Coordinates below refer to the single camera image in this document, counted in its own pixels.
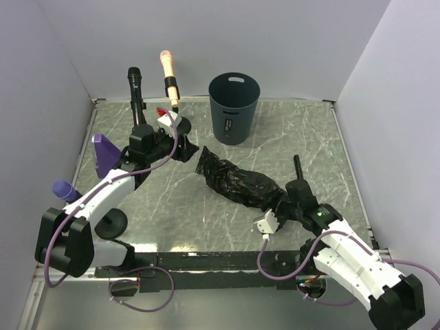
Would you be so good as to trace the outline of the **black plastic trash bag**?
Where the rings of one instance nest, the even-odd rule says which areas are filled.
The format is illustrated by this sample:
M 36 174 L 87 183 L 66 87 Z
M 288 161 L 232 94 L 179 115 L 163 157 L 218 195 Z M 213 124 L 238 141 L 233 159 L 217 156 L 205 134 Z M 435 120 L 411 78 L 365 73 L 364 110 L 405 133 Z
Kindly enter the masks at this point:
M 207 147 L 203 147 L 195 172 L 205 177 L 207 186 L 216 193 L 249 208 L 274 212 L 281 199 L 288 200 L 287 193 L 267 175 L 241 169 Z

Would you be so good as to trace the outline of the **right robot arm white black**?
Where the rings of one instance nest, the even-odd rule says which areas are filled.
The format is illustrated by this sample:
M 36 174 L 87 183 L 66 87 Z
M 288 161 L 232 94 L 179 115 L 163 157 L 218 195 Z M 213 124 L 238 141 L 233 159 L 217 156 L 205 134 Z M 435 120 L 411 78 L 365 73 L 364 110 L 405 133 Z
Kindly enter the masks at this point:
M 322 272 L 365 307 L 376 329 L 409 329 L 425 316 L 421 281 L 388 264 L 327 203 L 318 203 L 308 182 L 286 184 L 288 212 L 316 239 L 301 249 L 300 266 L 308 274 Z

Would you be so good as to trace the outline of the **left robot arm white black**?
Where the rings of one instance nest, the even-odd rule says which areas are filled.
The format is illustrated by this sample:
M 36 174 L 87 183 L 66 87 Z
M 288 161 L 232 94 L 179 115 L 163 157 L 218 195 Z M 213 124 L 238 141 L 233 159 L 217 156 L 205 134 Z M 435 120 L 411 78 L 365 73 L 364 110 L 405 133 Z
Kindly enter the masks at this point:
M 135 249 L 114 234 L 107 241 L 95 242 L 95 227 L 127 195 L 137 190 L 150 172 L 168 160 L 187 162 L 199 147 L 188 139 L 191 124 L 183 118 L 176 133 L 155 131 L 149 124 L 132 129 L 129 144 L 107 176 L 87 194 L 62 210 L 48 209 L 42 216 L 35 259 L 49 270 L 78 278 L 90 267 L 111 267 L 120 276 L 133 273 Z

